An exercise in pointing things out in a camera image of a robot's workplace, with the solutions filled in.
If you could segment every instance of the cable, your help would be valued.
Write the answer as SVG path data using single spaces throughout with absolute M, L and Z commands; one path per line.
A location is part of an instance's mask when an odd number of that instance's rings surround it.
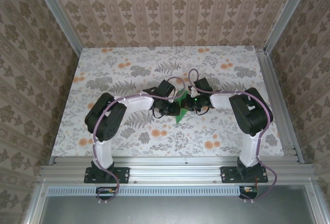
M 202 116 L 202 115 L 204 115 L 204 114 L 206 114 L 206 113 L 208 113 L 208 111 L 209 111 L 209 107 L 207 107 L 207 110 L 204 112 L 204 113 L 201 113 L 201 114 L 198 114 L 198 112 L 197 112 L 197 110 L 196 110 L 196 114 L 198 115 L 198 116 Z
M 251 202 L 263 198 L 265 195 L 267 195 L 267 194 L 270 192 L 270 190 L 275 186 L 275 184 L 276 184 L 276 182 L 277 182 L 277 174 L 275 173 L 275 171 L 274 171 L 273 169 L 269 168 L 268 166 L 266 166 L 266 165 L 265 165 L 265 164 L 259 159 L 259 152 L 260 152 L 261 138 L 262 138 L 263 134 L 267 131 L 267 129 L 269 128 L 269 125 L 270 125 L 270 114 L 269 114 L 269 112 L 268 112 L 267 107 L 264 105 L 264 103 L 263 103 L 260 99 L 258 99 L 258 98 L 255 97 L 254 95 L 252 95 L 252 94 L 250 94 L 250 93 L 247 93 L 247 92 L 245 92 L 245 91 L 238 91 L 238 90 L 236 90 L 236 91 L 223 91 L 223 90 L 221 90 L 221 91 L 205 91 L 205 90 L 199 89 L 199 88 L 197 88 L 197 87 L 195 86 L 195 84 L 191 81 L 190 74 L 191 74 L 192 71 L 195 71 L 195 72 L 197 73 L 197 80 L 198 80 L 198 78 L 199 78 L 199 72 L 198 72 L 197 69 L 193 68 L 193 69 L 191 69 L 191 70 L 189 71 L 189 73 L 188 73 L 188 81 L 189 81 L 190 85 L 191 85 L 193 88 L 195 88 L 197 91 L 204 92 L 204 93 L 210 93 L 210 94 L 214 94 L 214 93 L 229 93 L 229 94 L 233 94 L 233 93 L 236 94 L 236 93 L 238 93 L 238 94 L 245 94 L 245 95 L 249 96 L 250 98 L 254 99 L 255 101 L 257 101 L 257 102 L 260 104 L 260 106 L 264 109 L 264 111 L 265 111 L 265 113 L 266 113 L 266 116 L 267 116 L 267 125 L 266 125 L 266 127 L 264 128 L 264 130 L 259 134 L 259 137 L 258 137 L 258 144 L 257 144 L 257 151 L 256 151 L 256 158 L 257 158 L 258 162 L 259 162 L 262 166 L 264 166 L 266 169 L 270 170 L 270 171 L 274 174 L 275 179 L 274 179 L 273 184 L 270 186 L 270 188 L 269 188 L 269 189 L 268 189 L 263 195 L 261 195 L 260 197 L 255 198 L 255 199 L 251 199 Z
M 160 119 L 160 118 L 162 118 L 164 115 L 161 115 L 160 117 L 156 117 L 156 116 L 155 116 L 155 109 L 153 109 L 153 116 L 154 116 L 154 118 Z
M 185 90 L 186 90 L 186 83 L 185 83 L 185 81 L 184 81 L 182 78 L 180 78 L 180 77 L 176 77 L 176 76 L 170 77 L 170 78 L 168 79 L 168 81 L 171 80 L 171 79 L 173 79 L 173 78 L 179 79 L 180 81 L 182 81 L 182 83 L 183 83 L 183 85 L 184 85 L 184 86 L 183 86 L 183 91 L 182 91 L 182 93 L 181 93 L 179 96 L 174 97 L 174 98 L 165 98 L 165 97 L 159 97 L 159 96 L 155 96 L 155 95 L 151 96 L 151 95 L 149 95 L 149 94 L 143 94 L 143 93 L 140 93 L 140 94 L 135 94 L 135 95 L 127 96 L 127 97 L 120 97 L 120 98 L 115 99 L 114 101 L 112 101 L 112 102 L 111 102 L 111 103 L 110 103 L 110 104 L 104 109 L 104 111 L 103 111 L 102 114 L 100 115 L 98 121 L 96 122 L 96 125 L 95 125 L 95 127 L 94 127 L 94 130 L 93 130 L 93 156 L 94 156 L 94 158 L 95 158 L 95 162 L 96 162 L 97 166 L 98 166 L 101 170 L 103 170 L 103 171 L 105 171 L 106 173 L 110 174 L 110 175 L 115 179 L 115 181 L 116 181 L 116 183 L 117 183 L 117 188 L 116 188 L 116 191 L 114 192 L 114 194 L 113 194 L 108 200 L 102 200 L 102 199 L 100 199 L 100 192 L 104 189 L 104 188 L 101 188 L 101 189 L 97 192 L 97 199 L 98 199 L 98 202 L 99 202 L 99 203 L 101 203 L 102 201 L 104 201 L 104 202 L 111 201 L 111 200 L 112 200 L 112 199 L 118 194 L 118 192 L 119 192 L 119 187 L 120 187 L 120 184 L 119 184 L 119 180 L 118 180 L 118 178 L 117 178 L 117 177 L 116 177 L 111 171 L 109 171 L 109 170 L 107 170 L 106 168 L 104 168 L 104 167 L 100 164 L 100 162 L 98 161 L 98 158 L 97 158 L 97 154 L 96 154 L 96 143 L 97 143 L 97 139 L 96 139 L 96 131 L 97 131 L 98 126 L 100 125 L 101 120 L 103 119 L 103 117 L 105 116 L 105 114 L 110 110 L 110 108 L 111 108 L 115 103 L 117 103 L 117 102 L 119 102 L 119 101 L 121 101 L 121 100 L 124 100 L 124 99 L 130 99 L 130 98 L 135 98 L 135 97 L 148 97 L 148 98 L 153 97 L 153 98 L 164 99 L 164 100 L 175 100 L 175 99 L 179 99 L 179 98 L 181 98 L 181 97 L 183 96 L 183 94 L 185 93 Z

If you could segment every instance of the wallpaper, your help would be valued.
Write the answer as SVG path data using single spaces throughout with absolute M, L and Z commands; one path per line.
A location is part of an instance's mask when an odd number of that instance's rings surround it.
M 77 65 L 44 0 L 0 0 L 0 223 L 20 223 Z
M 271 57 L 304 158 L 330 203 L 330 0 L 301 0 Z
M 286 0 L 58 0 L 83 47 L 263 46 Z
M 92 137 L 84 120 L 102 93 L 130 96 L 157 87 L 172 76 L 189 84 L 192 68 L 213 90 L 255 87 L 270 106 L 253 46 L 83 49 L 52 155 L 92 155 Z M 177 90 L 183 87 L 178 79 L 171 84 Z M 225 96 L 229 106 L 230 96 Z M 111 139 L 112 156 L 239 156 L 241 152 L 244 133 L 232 108 L 213 108 L 202 116 L 189 111 L 179 123 L 175 117 L 156 117 L 150 110 L 125 115 Z M 261 155 L 283 155 L 275 122 L 262 139 Z

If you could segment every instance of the black bracket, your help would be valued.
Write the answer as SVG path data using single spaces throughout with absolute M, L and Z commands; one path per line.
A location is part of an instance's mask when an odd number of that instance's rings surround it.
M 239 158 L 237 164 L 220 168 L 222 183 L 268 183 L 266 169 L 261 164 L 245 167 Z
M 111 171 L 119 180 L 121 184 L 128 184 L 129 181 L 129 167 L 114 167 L 112 164 L 107 170 Z M 99 169 L 94 162 L 92 167 L 86 168 L 85 171 L 85 184 L 115 184 L 115 179 L 105 171 Z

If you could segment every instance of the green object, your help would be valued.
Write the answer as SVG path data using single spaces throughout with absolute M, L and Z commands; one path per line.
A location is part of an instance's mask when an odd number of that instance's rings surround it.
M 183 90 L 180 90 L 177 94 L 180 95 L 182 93 Z M 179 105 L 181 105 L 181 101 L 182 99 L 184 99 L 186 97 L 186 95 L 188 94 L 188 91 L 185 91 L 185 93 L 181 96 L 181 98 L 174 100 L 175 102 L 179 102 Z M 176 120 L 176 124 L 178 124 L 181 119 L 184 117 L 184 115 L 187 113 L 186 109 L 181 109 L 180 115 L 179 116 L 175 116 L 175 120 Z

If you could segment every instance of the floral tablecloth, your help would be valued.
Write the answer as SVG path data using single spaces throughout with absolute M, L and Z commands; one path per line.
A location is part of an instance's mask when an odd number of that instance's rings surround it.
M 214 90 L 255 87 L 269 104 L 253 46 L 123 47 L 84 49 L 53 149 L 53 156 L 92 155 L 86 114 L 103 92 L 132 95 L 158 86 L 170 76 L 182 77 L 196 68 Z M 171 82 L 176 89 L 182 83 Z M 231 109 L 211 109 L 203 116 L 187 112 L 155 119 L 151 111 L 122 120 L 112 139 L 113 156 L 237 156 L 243 133 Z M 261 144 L 261 155 L 283 155 L 273 122 Z

